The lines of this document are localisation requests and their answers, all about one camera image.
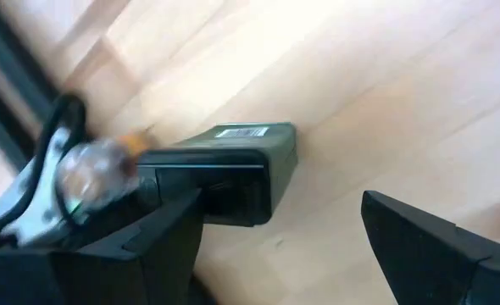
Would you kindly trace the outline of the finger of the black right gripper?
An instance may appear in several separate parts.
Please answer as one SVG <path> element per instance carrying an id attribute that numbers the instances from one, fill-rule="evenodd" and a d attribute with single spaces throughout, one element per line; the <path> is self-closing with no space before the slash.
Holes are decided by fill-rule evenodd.
<path id="1" fill-rule="evenodd" d="M 162 205 L 158 175 L 151 168 L 137 168 L 138 187 L 98 211 L 86 211 L 77 204 L 66 204 L 64 216 L 71 232 L 61 240 L 61 247 L 76 250 L 137 221 Z"/>

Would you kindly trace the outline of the dark green spice tin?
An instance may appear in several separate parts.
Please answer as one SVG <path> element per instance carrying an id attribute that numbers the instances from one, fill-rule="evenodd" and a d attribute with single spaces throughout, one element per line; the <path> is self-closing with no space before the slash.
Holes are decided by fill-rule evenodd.
<path id="1" fill-rule="evenodd" d="M 241 123 L 149 150 L 136 166 L 152 198 L 164 200 L 183 186 L 199 188 L 205 223 L 253 227 L 271 219 L 297 161 L 294 124 Z"/>

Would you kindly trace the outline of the glass jar orange spice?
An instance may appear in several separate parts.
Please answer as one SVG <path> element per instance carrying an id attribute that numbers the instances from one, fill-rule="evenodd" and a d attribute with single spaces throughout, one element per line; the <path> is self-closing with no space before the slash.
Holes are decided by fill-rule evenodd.
<path id="1" fill-rule="evenodd" d="M 103 209 L 138 187 L 136 161 L 152 146 L 143 132 L 78 144 L 58 164 L 57 190 L 67 204 Z"/>

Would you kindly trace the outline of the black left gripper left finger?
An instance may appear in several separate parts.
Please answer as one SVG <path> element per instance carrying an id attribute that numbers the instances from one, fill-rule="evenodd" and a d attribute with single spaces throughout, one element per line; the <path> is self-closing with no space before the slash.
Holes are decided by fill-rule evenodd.
<path id="1" fill-rule="evenodd" d="M 217 305 L 193 275 L 199 190 L 78 250 L 0 248 L 0 305 Z"/>

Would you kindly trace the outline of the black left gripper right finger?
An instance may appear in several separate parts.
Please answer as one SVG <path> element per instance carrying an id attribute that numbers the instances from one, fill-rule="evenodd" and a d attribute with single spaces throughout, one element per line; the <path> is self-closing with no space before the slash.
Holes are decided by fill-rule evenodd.
<path id="1" fill-rule="evenodd" d="M 398 305 L 500 305 L 500 243 L 378 191 L 361 217 Z"/>

